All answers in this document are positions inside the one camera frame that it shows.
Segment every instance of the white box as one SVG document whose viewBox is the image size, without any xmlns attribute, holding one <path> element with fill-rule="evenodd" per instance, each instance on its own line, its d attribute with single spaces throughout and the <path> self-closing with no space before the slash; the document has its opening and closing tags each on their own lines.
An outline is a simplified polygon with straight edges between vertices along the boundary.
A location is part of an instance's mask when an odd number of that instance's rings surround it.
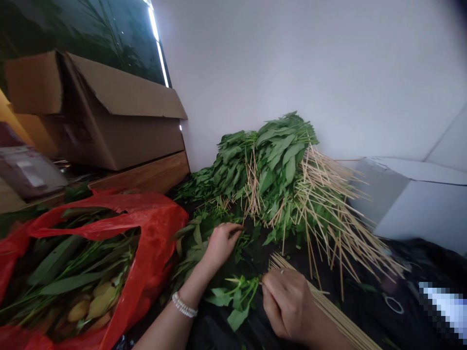
<svg viewBox="0 0 467 350">
<path fill-rule="evenodd" d="M 351 199 L 376 236 L 420 237 L 461 255 L 467 252 L 467 173 L 394 158 L 364 158 L 352 185 L 369 195 Z"/>
</svg>

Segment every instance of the right hand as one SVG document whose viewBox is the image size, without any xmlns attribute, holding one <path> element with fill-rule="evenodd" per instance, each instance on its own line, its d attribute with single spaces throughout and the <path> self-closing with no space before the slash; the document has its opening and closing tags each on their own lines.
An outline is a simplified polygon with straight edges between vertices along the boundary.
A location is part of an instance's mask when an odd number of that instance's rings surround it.
<svg viewBox="0 0 467 350">
<path fill-rule="evenodd" d="M 351 349 L 347 339 L 315 304 L 305 277 L 291 269 L 263 276 L 263 306 L 280 338 L 314 349 Z"/>
</svg>

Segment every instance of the white container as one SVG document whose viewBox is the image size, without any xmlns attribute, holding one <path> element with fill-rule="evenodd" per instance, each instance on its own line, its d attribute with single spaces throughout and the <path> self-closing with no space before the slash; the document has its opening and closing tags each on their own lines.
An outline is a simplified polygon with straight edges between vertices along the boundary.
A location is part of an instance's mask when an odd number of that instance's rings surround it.
<svg viewBox="0 0 467 350">
<path fill-rule="evenodd" d="M 394 158 L 364 158 L 357 166 L 371 197 L 350 200 L 377 236 L 420 237 L 461 255 L 467 252 L 467 173 Z"/>
<path fill-rule="evenodd" d="M 43 196 L 68 184 L 60 170 L 31 146 L 0 148 L 0 176 L 22 198 Z"/>
</svg>

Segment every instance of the hand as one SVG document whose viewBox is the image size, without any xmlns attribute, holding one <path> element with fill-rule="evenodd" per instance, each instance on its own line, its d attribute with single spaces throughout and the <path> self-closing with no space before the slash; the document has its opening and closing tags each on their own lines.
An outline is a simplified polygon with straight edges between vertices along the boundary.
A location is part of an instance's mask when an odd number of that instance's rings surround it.
<svg viewBox="0 0 467 350">
<path fill-rule="evenodd" d="M 264 310 L 280 338 L 314 349 L 351 349 L 337 326 L 316 306 L 305 277 L 290 269 L 263 277 Z"/>
<path fill-rule="evenodd" d="M 243 226 L 233 223 L 222 223 L 217 226 L 209 239 L 208 248 L 201 262 L 216 273 L 229 258 L 243 229 Z"/>
</svg>

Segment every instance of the box flap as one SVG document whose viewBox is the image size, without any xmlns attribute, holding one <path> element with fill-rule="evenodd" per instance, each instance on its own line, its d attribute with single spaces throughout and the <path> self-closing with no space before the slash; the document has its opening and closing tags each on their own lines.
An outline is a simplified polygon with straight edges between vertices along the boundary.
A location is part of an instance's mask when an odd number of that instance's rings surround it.
<svg viewBox="0 0 467 350">
<path fill-rule="evenodd" d="M 71 53 L 67 55 L 110 114 L 187 119 L 175 90 Z"/>
<path fill-rule="evenodd" d="M 467 186 L 467 173 L 441 165 L 396 158 L 369 157 L 368 159 L 411 180 Z"/>
<path fill-rule="evenodd" d="M 55 114 L 62 108 L 63 87 L 57 52 L 5 62 L 5 76 L 15 113 Z"/>
</svg>

